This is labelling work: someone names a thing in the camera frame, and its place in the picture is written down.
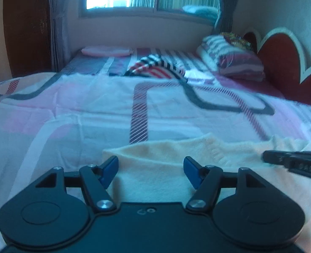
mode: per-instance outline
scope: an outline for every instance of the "red and black striped cloth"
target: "red and black striped cloth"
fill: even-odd
[[[132,65],[124,76],[141,76],[160,79],[184,79],[185,69],[168,62],[160,55],[150,54]]]

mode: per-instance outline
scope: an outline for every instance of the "door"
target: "door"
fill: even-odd
[[[3,26],[13,77],[51,71],[48,0],[3,0]]]

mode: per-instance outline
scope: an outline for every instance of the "window sill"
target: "window sill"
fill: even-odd
[[[213,26],[210,20],[185,12],[155,10],[153,8],[94,8],[81,10],[80,18],[101,17],[151,17],[187,21],[193,23],[208,24]]]

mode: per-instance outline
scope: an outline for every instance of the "bedsheet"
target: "bedsheet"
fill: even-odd
[[[0,207],[54,166],[75,171],[100,164],[104,149],[209,132],[225,142],[259,142],[278,135],[311,143],[311,106],[220,86],[141,77],[40,73],[4,82]],[[0,235],[0,249],[3,245]]]
[[[71,62],[62,69],[61,73],[70,75],[73,73],[97,75],[124,75],[128,68],[135,64],[137,60],[149,54],[161,55],[169,62],[182,66],[187,70],[196,70],[210,76],[209,79],[189,79],[192,82],[221,85],[224,87],[259,92],[275,97],[283,98],[282,93],[273,87],[269,82],[254,82],[245,80],[234,80],[218,75],[215,69],[209,67],[194,52],[184,52],[177,50],[164,50],[158,48],[135,48],[134,53],[125,57],[102,57],[94,58],[78,53]]]

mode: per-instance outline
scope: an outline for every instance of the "black tool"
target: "black tool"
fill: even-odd
[[[182,203],[121,203],[106,192],[118,171],[113,156],[79,172],[54,167],[0,209],[2,253],[302,253],[294,241],[301,207],[249,168],[201,166],[184,172],[196,189]],[[80,187],[85,199],[66,193]],[[236,193],[218,202],[222,188]]]
[[[267,150],[263,152],[264,162],[283,165],[288,171],[311,178],[311,151],[287,152]]]

